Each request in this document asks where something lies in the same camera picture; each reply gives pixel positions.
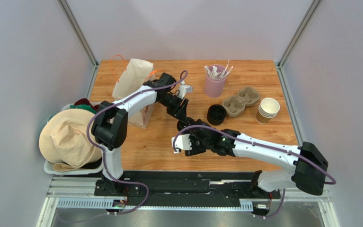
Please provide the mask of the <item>white paper takeout bag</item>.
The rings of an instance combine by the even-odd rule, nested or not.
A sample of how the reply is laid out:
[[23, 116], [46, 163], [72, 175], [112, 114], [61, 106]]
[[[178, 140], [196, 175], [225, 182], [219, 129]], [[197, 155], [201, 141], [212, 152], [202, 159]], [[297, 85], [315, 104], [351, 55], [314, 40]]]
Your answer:
[[[144, 82], [155, 79], [154, 64], [141, 59], [130, 59], [112, 92], [115, 101], [125, 98], [138, 90]], [[128, 123], [132, 126], [146, 129], [154, 110], [155, 104], [148, 105], [129, 117]]]

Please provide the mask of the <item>single black cup lid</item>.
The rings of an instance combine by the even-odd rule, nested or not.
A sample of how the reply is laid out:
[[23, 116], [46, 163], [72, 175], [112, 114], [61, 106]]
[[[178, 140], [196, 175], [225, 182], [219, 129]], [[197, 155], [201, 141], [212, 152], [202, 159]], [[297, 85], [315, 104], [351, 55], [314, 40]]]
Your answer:
[[195, 123], [194, 119], [191, 117], [187, 117], [187, 121], [186, 122], [182, 122], [182, 121], [178, 121], [177, 122], [177, 130], [180, 131], [182, 129], [184, 129], [185, 127], [188, 127], [190, 125], [193, 125]]

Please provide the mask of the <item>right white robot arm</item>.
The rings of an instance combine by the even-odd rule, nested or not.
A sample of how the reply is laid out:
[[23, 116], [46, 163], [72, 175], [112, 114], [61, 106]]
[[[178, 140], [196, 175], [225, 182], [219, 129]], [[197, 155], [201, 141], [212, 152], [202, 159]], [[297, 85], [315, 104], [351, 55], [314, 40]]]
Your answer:
[[183, 150], [186, 156], [210, 150], [219, 156], [246, 157], [279, 166], [279, 170], [254, 173], [252, 186], [265, 192], [297, 188], [320, 196], [326, 184], [336, 183], [327, 173], [328, 161], [310, 142], [300, 146], [277, 144], [235, 130], [218, 130], [197, 120], [172, 138], [172, 147], [175, 152]]

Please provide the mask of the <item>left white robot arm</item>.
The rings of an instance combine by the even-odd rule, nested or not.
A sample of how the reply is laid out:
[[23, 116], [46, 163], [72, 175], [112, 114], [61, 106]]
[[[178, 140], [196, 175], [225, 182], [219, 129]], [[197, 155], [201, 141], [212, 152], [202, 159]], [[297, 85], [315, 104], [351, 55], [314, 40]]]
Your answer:
[[121, 165], [121, 146], [127, 136], [128, 118], [146, 106], [156, 102], [166, 107], [167, 113], [184, 125], [189, 125], [186, 114], [188, 100], [171, 92], [172, 88], [188, 76], [187, 70], [180, 74], [180, 80], [167, 73], [159, 79], [148, 80], [127, 97], [113, 103], [102, 102], [98, 112], [87, 125], [87, 138], [101, 149], [103, 175], [110, 181], [125, 184], [121, 180], [124, 170]]

